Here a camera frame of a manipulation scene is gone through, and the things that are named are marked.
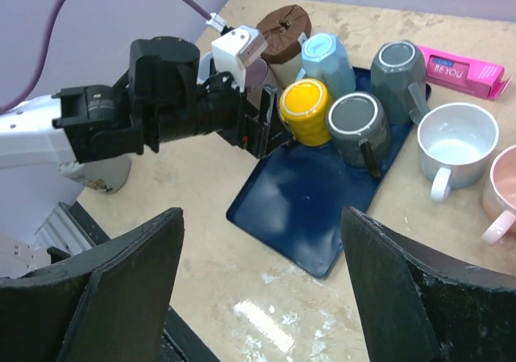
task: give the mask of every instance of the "light blue mug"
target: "light blue mug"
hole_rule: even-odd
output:
[[[356,78],[347,51],[335,34],[312,35],[302,46],[302,68],[297,80],[315,78],[324,83],[332,99],[355,92]]]

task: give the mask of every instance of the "mug handle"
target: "mug handle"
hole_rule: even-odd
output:
[[[482,241],[488,245],[494,245],[516,223],[516,214],[512,211],[504,211],[491,224],[482,235]]]
[[[443,202],[450,195],[451,187],[450,177],[452,171],[445,167],[441,167],[435,175],[434,181],[432,182],[432,190],[430,191],[430,198],[435,202]]]
[[[425,117],[425,114],[430,112],[430,107],[428,106],[425,94],[421,91],[421,87],[417,82],[413,82],[409,85],[409,93],[410,96],[412,96],[412,100],[414,101],[414,108],[410,110],[409,115],[414,124],[417,126],[420,124],[422,118]]]
[[[306,72],[305,69],[301,68],[301,70],[298,73],[298,76],[296,77],[296,81],[302,80],[303,78],[306,78]]]
[[[374,159],[374,155],[372,153],[371,144],[367,139],[362,139],[358,143],[360,147],[360,152],[364,157],[365,167],[367,167],[369,175],[375,179],[381,178],[381,171],[378,168],[377,160]]]

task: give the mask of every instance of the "yellow mug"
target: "yellow mug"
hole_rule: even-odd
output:
[[[331,138],[326,125],[330,105],[327,87],[314,78],[304,78],[283,91],[280,117],[299,143],[316,147]]]

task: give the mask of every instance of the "black mug handle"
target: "black mug handle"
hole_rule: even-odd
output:
[[[427,98],[425,98],[425,94],[421,91],[421,87],[419,83],[413,82],[409,85],[409,93],[414,101],[414,107],[409,109],[410,119],[414,122],[416,126],[418,126],[425,117],[425,114],[430,112],[430,107],[428,106]]]
[[[377,160],[374,159],[371,144],[367,139],[362,139],[358,143],[358,145],[360,147],[360,152],[362,153],[362,157],[364,158],[365,167],[368,169],[369,175],[375,179],[380,179],[381,171],[378,167]]]

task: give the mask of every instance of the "pink box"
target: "pink box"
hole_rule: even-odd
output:
[[[427,65],[427,82],[494,100],[504,93],[512,76],[502,81],[501,65],[418,46]]]

